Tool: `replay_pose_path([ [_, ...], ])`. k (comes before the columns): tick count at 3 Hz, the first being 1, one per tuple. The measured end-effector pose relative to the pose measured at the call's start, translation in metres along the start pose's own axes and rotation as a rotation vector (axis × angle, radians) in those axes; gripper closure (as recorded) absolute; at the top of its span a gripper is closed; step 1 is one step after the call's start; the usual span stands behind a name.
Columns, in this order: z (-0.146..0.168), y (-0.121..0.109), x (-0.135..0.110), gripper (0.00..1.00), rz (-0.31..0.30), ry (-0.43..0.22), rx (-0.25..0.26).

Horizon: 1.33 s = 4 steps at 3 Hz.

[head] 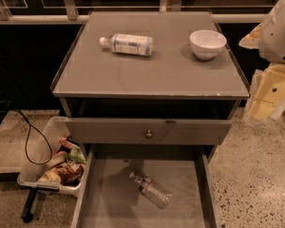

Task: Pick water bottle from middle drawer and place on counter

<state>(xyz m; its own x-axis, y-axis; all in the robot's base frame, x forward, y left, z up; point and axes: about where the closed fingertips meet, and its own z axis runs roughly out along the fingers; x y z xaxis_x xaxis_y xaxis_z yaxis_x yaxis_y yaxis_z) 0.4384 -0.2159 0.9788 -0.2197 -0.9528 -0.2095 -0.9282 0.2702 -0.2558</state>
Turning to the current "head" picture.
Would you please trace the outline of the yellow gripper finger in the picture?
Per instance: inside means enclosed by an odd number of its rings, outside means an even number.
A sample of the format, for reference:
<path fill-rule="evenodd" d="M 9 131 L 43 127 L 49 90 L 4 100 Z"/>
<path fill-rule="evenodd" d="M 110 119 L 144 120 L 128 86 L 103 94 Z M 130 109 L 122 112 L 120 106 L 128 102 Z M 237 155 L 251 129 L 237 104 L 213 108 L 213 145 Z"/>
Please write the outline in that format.
<path fill-rule="evenodd" d="M 256 121 L 278 119 L 285 111 L 285 64 L 270 63 L 254 77 L 255 92 L 247 102 L 247 116 Z"/>
<path fill-rule="evenodd" d="M 262 24 L 258 24 L 246 36 L 244 36 L 238 43 L 242 48 L 259 49 L 258 41 Z"/>

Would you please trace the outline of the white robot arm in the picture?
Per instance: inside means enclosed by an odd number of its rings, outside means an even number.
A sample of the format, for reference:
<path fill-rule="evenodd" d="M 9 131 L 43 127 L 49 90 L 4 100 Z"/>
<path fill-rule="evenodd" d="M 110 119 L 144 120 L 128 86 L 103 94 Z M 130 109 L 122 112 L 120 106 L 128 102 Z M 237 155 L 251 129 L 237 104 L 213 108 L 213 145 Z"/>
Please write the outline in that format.
<path fill-rule="evenodd" d="M 278 119 L 285 111 L 285 0 L 279 0 L 238 44 L 257 49 L 260 57 L 270 63 L 253 77 L 251 96 L 245 106 L 246 119 L 251 122 Z"/>

